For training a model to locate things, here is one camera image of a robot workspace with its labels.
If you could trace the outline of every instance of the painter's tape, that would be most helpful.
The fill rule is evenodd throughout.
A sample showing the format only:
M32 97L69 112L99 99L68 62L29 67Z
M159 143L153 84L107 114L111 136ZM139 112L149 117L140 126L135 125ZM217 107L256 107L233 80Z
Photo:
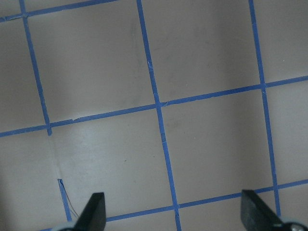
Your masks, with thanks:
M122 219L127 219L127 218L134 218L134 217L144 216L144 215L153 214L153 213L161 213L161 212L166 212L170 210L173 210L173 206L149 209L149 210L140 211L136 213L129 213L129 214L124 214L120 216L114 216L114 217L107 218L107 222L115 221L115 220L122 220Z
M257 189L255 190L256 193L264 193L264 192L269 192L272 191L273 187L267 187L267 188L262 188L262 189ZM193 202L188 202L188 203L183 203L183 204L179 204L180 208L186 208L186 207L191 207L191 206L195 206L195 205L203 205L203 204L208 204L208 203L212 203L212 202L217 202L217 201L224 201L224 200L229 200L232 198L238 198L241 197L241 193L233 193L233 194L229 194L229 195L224 195L224 196L217 196L217 197L212 197L212 198L208 198L208 199L204 199L204 200L200 200L200 201L193 201Z
M21 13L19 13L19 14L14 14L14 15L10 15L10 16L0 17L0 23L15 20L15 19L21 18L22 16L23 15Z
M69 205L68 205L68 202L67 202L67 197L66 197L65 188L64 188L62 179L58 179L58 183L59 183L59 188L60 188L60 193L61 193L61 197L62 197L62 201L63 201L66 219L67 219L67 221L72 221L72 216L71 216L71 213L69 211Z
M167 173L168 173L173 209L174 209L174 212L175 212L175 222L176 222L176 226L177 226L177 231L181 231L179 206L178 206L177 196L176 196L176 191L175 191L175 186L174 186L173 174L172 174L172 169L171 169L171 161L170 161L169 150L168 150L168 145L167 145L166 136L165 136L165 128L164 128L162 109L161 109L158 91L157 91L157 86L156 86L156 81L155 81L155 77L154 77L153 62L152 62L152 58L151 58L149 40L148 40L148 35L147 35L147 32L146 32L146 26L145 26L145 20L144 20L144 14L143 14L143 8L142 8L141 0L137 0L137 8L138 8L138 14L139 14L139 20L140 20L140 26L141 26L141 32L142 32L142 39L143 39L143 45L144 45L144 50L145 50L145 56L146 56L146 60L147 60L147 64L148 64L151 86L152 86L153 96L154 96L155 105L156 105L159 130L160 130L160 135L161 135L161 140L162 140L162 145L163 145L163 150L164 150L164 155L165 155L165 161L166 161L166 167L167 167Z
M68 119L68 120L62 120L59 122L54 122L54 123L51 123L51 127L53 128L53 127L65 126L69 124L81 123L81 122L91 121L95 119L102 119L102 118L107 118L107 117L113 117L113 116L119 116L119 115L134 113L134 112L141 112L141 111L151 110L155 108L156 108L155 104L150 104L146 106L133 107L129 109L123 109L123 110L107 112L107 113L102 113L102 114L97 114L97 115L91 115L91 116L89 115L89 116L80 117L75 120Z
M272 141L272 136L271 136L270 120L269 120L270 113L269 113L268 100L266 96L266 85L265 85L265 80L264 80L264 71L263 71L263 64L262 64L262 58L261 58L261 48L260 48L258 29L257 29L257 19L256 19L256 13L255 13L255 7L254 7L253 0L249 0L249 10L250 10L251 23L252 23L252 29L253 29L253 34L254 34L260 83L262 85L261 91L262 91L263 109L264 109L264 117L265 117L265 124L266 124L266 133L267 133L268 145L269 145L269 155L270 155L269 159L270 159L270 168L271 168L271 175L272 175L274 195L275 195L276 213L278 216L280 216L281 210L280 210L280 201L279 201L279 191L278 191L278 186L277 186L275 157L274 157L273 141Z
M261 89L261 87L262 87L261 84L257 84L257 85L252 85L252 86L248 86L248 87L243 87L243 88L235 88L235 89L231 89L231 90L217 91L217 92L203 94L203 95L196 95L196 96L192 96L192 97L186 97L186 98L182 98L182 99L171 100L171 101L168 101L168 102L160 103L160 105L161 105L161 107L166 107L166 106L169 106L169 105L172 105L172 104L188 103L188 102L193 102L193 101L196 101L196 100L204 100L204 99L209 99L209 98L212 98L212 97L219 97L219 96L223 96L223 95L231 95L231 94L236 94L236 93L250 91L250 90L257 90L257 89Z
M19 0L19 4L20 4L20 9L21 9L22 14L26 14L26 7L25 7L24 0ZM32 40L31 40L31 34L30 34L30 30L29 30L29 25L28 25L28 19L26 17L23 17L23 22L24 22L24 28L25 28L26 38L27 38L27 42L28 42L28 48L29 48L29 52L30 52L33 72L34 72L34 76L35 76L35 81L36 81L37 88L38 88L38 95L39 95L39 99L40 99L40 104L41 104L42 110L43 110L43 115L44 115L44 119L45 119L45 123L46 123L47 133L50 136L52 134L52 130L51 130L51 127L50 127L49 116L48 116L47 107L46 107L46 104L45 104L43 87L42 87L42 83L41 83L40 78L39 78L39 72L38 72L39 68L38 68L37 59L36 59L35 53L34 53L33 43L32 43Z
M16 130L12 130L12 131L0 132L0 137L12 136L12 135L17 135L17 134L22 134L22 133L27 133L27 132L32 132L32 131L44 130L44 129L46 129L46 125L40 125L40 126L35 126L35 127L30 127L30 128L16 129Z
M301 76L301 77L289 78L285 80L279 80L279 81L275 81L271 83L266 83L265 85L267 88L271 88L271 87L276 87L276 86L290 84L290 83L297 83L297 82L302 82L302 81L307 81L307 80L308 80L308 76Z
M262 64L262 59L261 59L261 48L260 48L259 35L258 35L258 29L257 29L257 20L256 20L255 7L254 7L254 0L249 0L249 10L250 10L251 23L252 23L252 30L254 34L260 82L261 84L264 84L265 83L264 71L263 71L263 64Z
M308 179L299 180L299 181L286 183L286 184L280 184L280 185L278 185L278 189L285 189L285 188L290 188L290 187L299 186L299 185L303 185L303 184L308 184Z
M298 185L304 185L308 184L308 179L306 180L300 180L300 181L295 181L287 184L281 184L278 185L279 189L285 189L285 188L290 188ZM270 192L273 191L273 187L266 187L266 188L260 188L254 190L256 193L265 193L265 192ZM233 194L228 194L224 196L217 196L217 197L212 197L204 200L199 200L199 201L192 201L188 203L183 203L179 204L179 208L186 208L186 207L191 207L191 206L196 206L196 205L203 205L203 204L208 204L212 202L218 202L218 201L225 201L233 198L239 198L241 197L241 193L233 193ZM139 216L144 216L148 214L155 214L155 213L161 213L161 212L166 212L166 211L171 211L174 210L173 206L166 206L166 207L161 207L161 208L155 208L155 209L149 209L149 210L144 210L140 212L135 212L135 213L128 213L128 214L123 214L119 216L114 216L114 217L109 217L107 218L107 222L110 221L116 221L116 220L122 220L122 219L127 219L127 218L134 218L134 217L139 217Z
M113 1L118 1L118 0L89 0L89 1L83 1L83 2L78 2L78 3L63 5L63 6L50 7L50 8L46 8L42 10L28 12L28 17L40 15L40 14L46 14L46 13L53 13L53 12L58 12L58 11L71 10L71 9L81 8L85 6L92 6L92 5L102 4L102 3L108 3L108 2L113 2Z

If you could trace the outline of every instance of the blue tape line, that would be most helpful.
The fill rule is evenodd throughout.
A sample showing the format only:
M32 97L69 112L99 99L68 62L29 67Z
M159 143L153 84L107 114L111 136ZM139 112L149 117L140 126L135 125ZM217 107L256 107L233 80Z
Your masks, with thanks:
M255 7L254 7L253 0L249 0L249 10L250 10L251 23L252 23L252 29L253 29L253 34L254 34L255 47L256 47L260 83L262 85L261 91L262 91L266 132L267 132L268 145L269 145L269 155L270 155L269 159L270 159L270 167L271 167L271 174L272 174L272 181L273 181L273 188L274 188L274 195L275 195L276 213L278 216L280 216L281 210L280 210L280 201L279 201L279 191L278 191L278 186L277 186L275 157L274 157L274 149L273 149L272 135L271 135L271 129L270 129L270 120L269 120L270 113L269 113L268 100L266 96L266 85L265 85L265 80L264 80L264 71L263 71L263 64L262 64L262 58L261 58L261 48L260 48L260 43L259 43L257 20L256 20L256 13L255 13Z
M178 206L178 202L177 202L176 190L175 190L175 186L174 186L174 180L173 180L173 174L172 174L172 168L171 168L171 161L170 161L169 150L168 150L168 145L167 145L167 140L166 140L166 135L165 135L163 114L162 114L162 109L161 109L161 106L160 106L156 81L155 81L155 77L154 77L153 62L152 62L151 53L150 53L148 35L147 35L147 32L146 32L142 2L141 2L141 0L136 0L136 2L137 2L137 8L138 8L138 14L139 14L139 20L140 20L145 56L146 56L146 60L147 60L147 64L148 64L150 80L151 80L151 85L152 85L152 91L153 91L153 96L154 96L155 105L156 105L159 130L160 130L160 135L161 135L161 140L162 140L162 145L163 145L163 150L164 150L164 155L165 155L165 161L166 161L166 167L167 167L172 203L173 203L173 208L174 208L174 212L175 212L175 222L176 222L176 225L177 225L177 231L181 231L179 206Z
M290 84L290 83L297 83L297 82L302 82L308 80L308 76L301 76L301 77L296 77L296 78L290 78L290 79L285 79L285 80L280 80L280 81L275 81L271 83L266 83L267 88L271 87L276 87L276 86L281 86L285 84Z
M110 217L110 218L107 218L107 222L115 221L115 220L121 220L121 219L127 219L127 218L134 218L134 217L139 217L139 216L153 214L153 213L160 213L160 212L170 211L170 210L173 210L173 209L174 209L173 206L149 209L149 210L145 210L145 211L141 211L141 212L129 213L129 214L124 214L124 215L120 215L120 216Z
M19 0L19 4L20 4L20 9L22 11L22 14L26 14L26 8L25 8L24 0ZM27 38L27 42L28 42L28 48L29 48L29 52L30 52L32 67L33 67L33 71L34 71L35 81L36 81L37 88L38 88L40 104L41 104L42 110L43 110L43 115L44 115L44 119L45 119L45 123L46 123L47 133L50 136L52 134L52 130L51 130L51 127L50 127L49 116L48 116L47 107L46 107L46 104L45 104L43 87L42 87L42 83L41 83L40 78L39 78L39 72L38 72L39 68L38 68L37 60L36 60L35 53L34 53L33 43L32 43L32 40L31 40L31 34L30 34L30 30L29 30L29 25L28 25L28 19L26 17L23 17L23 22L24 22L24 28L25 28L26 38Z
M18 19L21 18L23 15L21 13L19 14L14 14L14 15L10 15L10 16L5 16L5 17L0 17L0 23L4 23L10 20L14 20L14 19Z
M17 129L17 130L12 130L12 131L5 131L5 132L0 132L0 137L12 136L12 135L17 135L17 134L22 134L22 133L27 133L27 132L32 132L32 131L44 130L44 129L46 129L46 125L40 125L40 126L35 126L35 127L30 127L30 128L22 128L22 129Z
M150 105L140 106L140 107L133 107L133 108L129 108L129 109L123 109L123 110L107 112L107 113L102 113L102 114L97 114L97 115L85 116L85 117L81 117L81 118L74 119L74 120L69 119L69 120L54 122L54 123L51 123L51 127L53 128L53 127L69 125L69 124L74 124L74 123L80 123L80 122L85 122L85 121L90 121L90 120L95 120L95 119L102 119L102 118L107 118L107 117L112 117L112 116L119 116L119 115L123 115L123 114L134 113L134 112L141 112L141 111L151 110L151 109L155 109L155 108L156 108L155 104L150 104Z
M97 5L101 3L113 2L113 1L118 1L118 0L90 0L90 1L83 1L83 2L78 2L78 3L63 5L63 6L50 7L50 8L46 8L42 10L28 12L28 17L32 17L32 16L40 15L40 14L46 14L46 13L53 13L53 12L58 12L58 11L71 10L75 8L92 6L92 5Z
M261 84L264 84L265 83L264 71L263 71L263 64L262 64L262 59L261 59L261 49L260 49L259 35L258 35L258 29L257 29L257 20L256 20L254 1L253 0L248 0L248 1L249 1L249 10L250 10L251 23L252 23L252 30L254 34L254 41L255 41L255 47L256 47L256 53L257 53L257 63L258 63L258 69L259 69L260 82Z
M257 190L255 190L255 192L256 193L264 193L264 192L269 192L269 191L272 191L272 190L273 190L273 187L267 187L267 188L257 189ZM208 204L208 203L217 202L217 201L224 201L224 200L229 200L229 199L232 199L232 198L241 197L241 195L242 194L240 192L238 192L238 193L233 193L233 194L224 195L224 196L217 196L217 197L208 198L208 199L204 199L204 200L200 200L200 201L193 201L193 202L179 204L179 207L180 208L186 208L186 207L203 205L203 204Z
M161 105L161 107L166 107L166 106L169 106L169 105L172 105L172 104L193 102L193 101L196 101L196 100L204 100L204 99L209 99L209 98L212 98L212 97L219 97L219 96L223 96L223 95L231 95L231 94L236 94L236 93L250 91L250 90L257 90L257 89L261 89L260 84L252 85L252 86L248 86L248 87L242 87L242 88L235 88L235 89L231 89L231 90L223 90L223 91L218 91L218 92L213 92L213 93L208 93L208 94L203 94L203 95L196 95L196 96L186 97L186 98L177 99L177 100L171 100L171 101L168 101L168 102L160 103L160 105Z
M308 184L308 179L307 180L299 180L291 183L286 183L286 184L280 184L278 185L278 189L285 189L285 188L290 188L294 186L299 186L303 184Z
M69 211L69 206L68 206L68 202L66 198L65 187L64 187L62 179L58 179L58 183L59 183L60 193L61 193L63 206L64 206L64 210L66 214L66 219L67 221L72 221L71 213Z
M286 183L286 184L281 184L281 185L278 185L278 187L279 187L279 189L284 189L284 188L291 188L291 187L294 187L294 186L299 186L299 185L304 185L304 184L308 184L308 179L307 180L299 180L299 181ZM270 191L273 191L273 187L256 189L254 191L256 193L270 192ZM240 192L228 194L228 195L224 195L224 196L217 196L217 197L208 198L208 199L199 200L199 201L193 201L193 202L179 204L179 208L186 208L186 207L191 207L191 206L196 206L196 205L203 205L203 204L208 204L208 203L218 202L218 201L224 201L224 200L229 200L229 199L238 198L238 197L241 197ZM149 210L144 210L144 211L140 211L140 212L128 213L128 214L123 214L123 215L119 215L119 216L109 217L109 218L107 218L107 222L122 220L122 219L127 219L127 218L134 218L134 217L139 217L139 216L144 216L144 215L154 214L154 213L160 213L160 212L166 212L166 211L171 211L171 210L174 210L174 206L166 206L166 207L161 207L161 208L149 209Z
M271 175L274 187L274 195L275 195L275 205L276 205L276 213L278 216L281 216L280 210L280 201L279 201L279 191L278 191L278 183L277 183L277 175L276 175L276 166L275 166L275 156L274 156L274 148L273 148L273 141L270 129L270 113L269 113L269 106L268 100L266 96L266 89L262 89L262 100L263 100L263 108L264 108L264 116L265 116L265 125L266 125L266 133L268 138L268 145L269 145L269 160L270 160L270 168L271 168Z

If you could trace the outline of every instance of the floor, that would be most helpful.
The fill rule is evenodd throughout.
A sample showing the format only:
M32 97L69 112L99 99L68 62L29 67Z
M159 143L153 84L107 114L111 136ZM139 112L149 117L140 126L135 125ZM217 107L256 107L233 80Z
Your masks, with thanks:
M76 220L94 192L107 231L244 230L242 189L308 224L307 10L2 0L0 230Z

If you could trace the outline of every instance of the white floor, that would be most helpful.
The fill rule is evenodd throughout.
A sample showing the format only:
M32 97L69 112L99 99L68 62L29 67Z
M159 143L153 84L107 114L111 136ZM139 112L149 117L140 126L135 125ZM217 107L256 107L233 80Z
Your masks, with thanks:
M107 231L244 230L242 189L308 224L307 1L20 3L0 1L0 230L65 222L57 179L79 214L105 192Z

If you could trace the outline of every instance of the thin wire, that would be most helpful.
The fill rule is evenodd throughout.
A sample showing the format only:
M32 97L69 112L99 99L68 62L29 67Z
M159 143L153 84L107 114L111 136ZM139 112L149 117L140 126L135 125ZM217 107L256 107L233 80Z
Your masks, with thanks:
M66 197L67 197L67 200L68 200L69 204L71 205L71 207L72 207L73 211L75 212L75 214L77 215L77 217L79 217L78 213L74 210L74 207L72 206L72 203L71 203L71 201L70 201L70 199L69 199L69 197L68 197L68 195L67 195L66 189L65 189L65 187L64 187L64 185L63 185L63 183L62 183L62 181L61 181L61 184L62 184L62 186L63 186L63 188L64 188L64 192L65 192L65 194L66 194Z
M77 218L77 214L75 214L72 209L69 209L69 211L71 211L71 213L74 215L74 217Z

